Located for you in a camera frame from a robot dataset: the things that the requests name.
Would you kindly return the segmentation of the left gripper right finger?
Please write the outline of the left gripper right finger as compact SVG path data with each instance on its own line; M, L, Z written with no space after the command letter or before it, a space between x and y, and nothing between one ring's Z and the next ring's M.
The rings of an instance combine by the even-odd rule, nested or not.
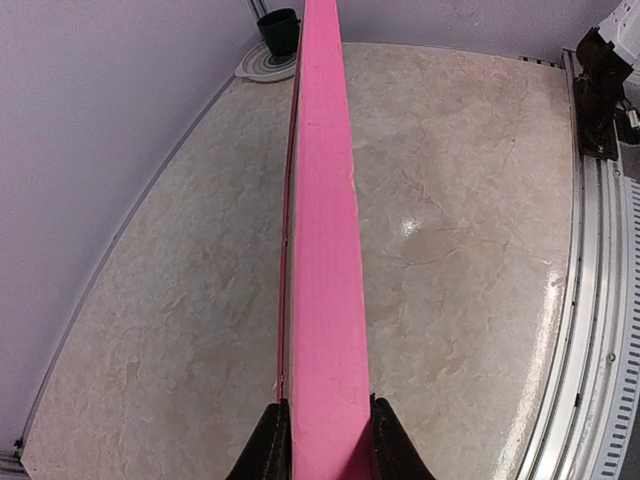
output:
M370 420L349 458L349 478L435 479L385 398L370 396Z

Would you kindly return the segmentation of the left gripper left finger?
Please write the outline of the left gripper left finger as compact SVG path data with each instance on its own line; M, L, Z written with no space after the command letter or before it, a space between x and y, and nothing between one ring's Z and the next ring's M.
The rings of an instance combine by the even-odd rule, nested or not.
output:
M287 480L291 469L288 401L269 404L226 480Z

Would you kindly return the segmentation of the wooden picture frame pink edge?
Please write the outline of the wooden picture frame pink edge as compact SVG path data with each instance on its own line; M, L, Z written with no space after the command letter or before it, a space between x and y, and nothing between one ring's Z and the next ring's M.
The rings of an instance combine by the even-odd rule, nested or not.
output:
M291 116L279 372L295 479L371 477L358 205L338 7L304 7Z

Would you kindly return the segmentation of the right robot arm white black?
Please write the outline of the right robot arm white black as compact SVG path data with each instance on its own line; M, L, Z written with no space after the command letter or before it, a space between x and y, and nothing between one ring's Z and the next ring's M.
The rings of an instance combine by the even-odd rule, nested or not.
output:
M591 80L609 74L615 85L639 86L639 2L621 1L580 40L576 56Z

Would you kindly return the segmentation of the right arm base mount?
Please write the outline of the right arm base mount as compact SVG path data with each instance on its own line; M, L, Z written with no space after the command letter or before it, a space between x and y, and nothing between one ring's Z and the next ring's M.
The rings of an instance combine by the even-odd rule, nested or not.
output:
M623 83L632 65L614 51L598 27L579 42L576 58L582 73L573 81L580 151L597 159L617 160L616 105L625 98Z

